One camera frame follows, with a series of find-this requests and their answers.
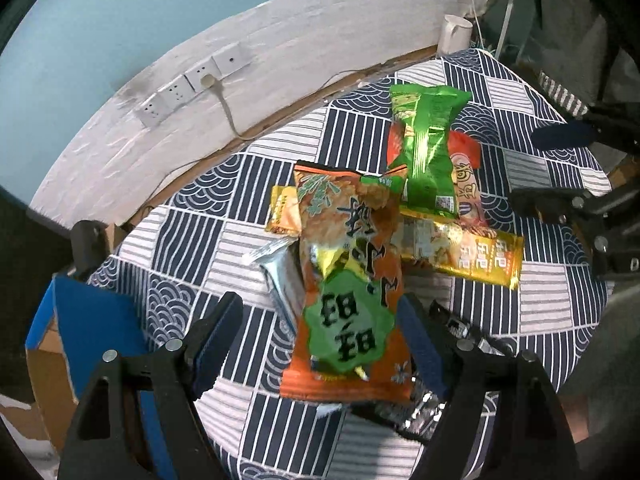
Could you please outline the white wall socket strip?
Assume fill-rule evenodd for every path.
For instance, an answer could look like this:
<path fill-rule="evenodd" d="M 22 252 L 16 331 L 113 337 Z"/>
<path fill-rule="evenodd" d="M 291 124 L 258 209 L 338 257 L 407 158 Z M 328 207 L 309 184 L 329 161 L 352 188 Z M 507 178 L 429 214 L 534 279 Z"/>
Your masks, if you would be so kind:
<path fill-rule="evenodd" d="M 185 72 L 163 84 L 134 108 L 145 128 L 154 128 L 180 107 L 213 89 L 224 78 L 250 64 L 250 50 L 240 42 L 228 44 L 213 54 L 201 58 Z"/>

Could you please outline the white cup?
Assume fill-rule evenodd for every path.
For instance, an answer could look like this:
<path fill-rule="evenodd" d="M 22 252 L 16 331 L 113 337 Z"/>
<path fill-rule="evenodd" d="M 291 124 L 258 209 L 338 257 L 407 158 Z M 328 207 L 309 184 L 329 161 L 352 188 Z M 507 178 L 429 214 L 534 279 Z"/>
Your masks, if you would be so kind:
<path fill-rule="evenodd" d="M 450 55 L 467 49 L 471 44 L 473 24 L 466 18 L 454 14 L 445 14 L 442 19 L 438 55 Z"/>

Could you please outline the red chip bag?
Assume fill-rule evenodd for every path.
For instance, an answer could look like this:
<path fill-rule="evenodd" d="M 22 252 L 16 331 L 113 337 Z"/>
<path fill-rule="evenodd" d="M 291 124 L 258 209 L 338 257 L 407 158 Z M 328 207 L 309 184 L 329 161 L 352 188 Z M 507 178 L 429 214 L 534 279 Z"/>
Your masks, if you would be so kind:
<path fill-rule="evenodd" d="M 405 125 L 393 122 L 387 136 L 386 162 L 390 168 L 395 162 L 411 166 L 412 156 L 405 147 Z M 466 133 L 450 130 L 448 134 L 448 152 L 452 163 L 451 180 L 456 192 L 456 211 L 458 218 L 468 226 L 488 227 L 482 201 L 480 186 L 475 170 L 480 169 L 480 144 Z"/>

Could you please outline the black snack packet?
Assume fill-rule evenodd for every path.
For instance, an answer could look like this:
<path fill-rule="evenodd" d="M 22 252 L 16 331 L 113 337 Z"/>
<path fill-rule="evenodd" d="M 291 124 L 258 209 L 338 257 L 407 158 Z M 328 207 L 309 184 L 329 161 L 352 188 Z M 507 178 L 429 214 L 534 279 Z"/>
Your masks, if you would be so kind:
<path fill-rule="evenodd" d="M 425 307 L 410 292 L 400 298 L 397 314 L 400 331 L 411 353 L 410 400 L 357 403 L 350 411 L 405 439 L 425 444 L 433 437 L 461 376 L 461 365 L 454 353 L 456 344 L 462 341 L 495 356 L 513 356 L 514 352 L 504 342 L 484 334 L 437 301 Z"/>

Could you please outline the blue cardboard box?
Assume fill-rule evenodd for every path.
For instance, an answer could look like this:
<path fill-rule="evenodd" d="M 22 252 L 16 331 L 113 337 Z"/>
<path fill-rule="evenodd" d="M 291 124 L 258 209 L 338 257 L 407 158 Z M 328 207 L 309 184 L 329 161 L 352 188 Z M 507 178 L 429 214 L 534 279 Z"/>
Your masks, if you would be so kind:
<path fill-rule="evenodd" d="M 103 353 L 129 358 L 149 352 L 131 297 L 63 275 L 44 293 L 25 350 L 44 429 L 58 453 Z"/>

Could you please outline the silver foil snack pack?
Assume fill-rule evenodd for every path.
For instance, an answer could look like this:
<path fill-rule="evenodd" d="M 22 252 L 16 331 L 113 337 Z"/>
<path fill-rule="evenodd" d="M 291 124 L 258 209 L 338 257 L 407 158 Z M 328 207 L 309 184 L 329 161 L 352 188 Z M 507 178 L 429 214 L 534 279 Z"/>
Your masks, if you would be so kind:
<path fill-rule="evenodd" d="M 288 332 L 296 337 L 305 300 L 298 238 L 286 236 L 272 240 L 254 250 L 250 261 L 262 271 L 274 306 Z"/>

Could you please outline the long gold snack bag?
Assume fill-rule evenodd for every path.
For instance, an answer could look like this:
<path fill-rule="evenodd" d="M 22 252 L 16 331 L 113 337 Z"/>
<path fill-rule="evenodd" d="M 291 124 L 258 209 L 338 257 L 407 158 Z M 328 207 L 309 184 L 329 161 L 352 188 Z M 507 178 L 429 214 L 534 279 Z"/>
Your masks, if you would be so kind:
<path fill-rule="evenodd" d="M 271 191 L 267 229 L 297 237 L 318 290 L 396 288 L 403 263 L 514 289 L 524 240 L 400 206 L 398 178 L 307 174 Z"/>

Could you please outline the orange green snack bag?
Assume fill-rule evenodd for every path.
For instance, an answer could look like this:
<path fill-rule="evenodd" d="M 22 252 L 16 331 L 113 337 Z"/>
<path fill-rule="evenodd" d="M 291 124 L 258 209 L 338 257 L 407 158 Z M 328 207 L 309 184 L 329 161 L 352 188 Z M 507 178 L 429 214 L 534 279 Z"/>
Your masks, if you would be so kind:
<path fill-rule="evenodd" d="M 298 162 L 293 174 L 295 186 L 301 185 L 307 174 L 398 178 L 402 182 L 400 203 L 407 169 L 398 166 L 382 176 L 372 176 Z M 282 374 L 280 395 L 317 403 L 407 402 L 411 393 L 411 358 L 396 324 L 398 300 L 404 293 L 401 266 L 396 288 L 385 287 L 369 294 L 355 287 L 344 292 L 315 289 L 304 275 L 300 242 L 299 261 L 305 287 L 304 308 L 292 358 Z"/>

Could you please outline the black round object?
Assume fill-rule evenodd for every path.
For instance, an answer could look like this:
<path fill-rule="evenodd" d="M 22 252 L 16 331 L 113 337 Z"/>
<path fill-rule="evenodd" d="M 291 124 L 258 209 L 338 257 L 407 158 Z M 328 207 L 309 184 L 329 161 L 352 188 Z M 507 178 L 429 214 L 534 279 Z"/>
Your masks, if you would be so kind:
<path fill-rule="evenodd" d="M 56 224 L 52 231 L 66 240 L 73 257 L 73 262 L 53 273 L 52 278 L 64 275 L 85 282 L 110 254 L 105 226 L 99 221 L 80 220 L 69 230 Z"/>

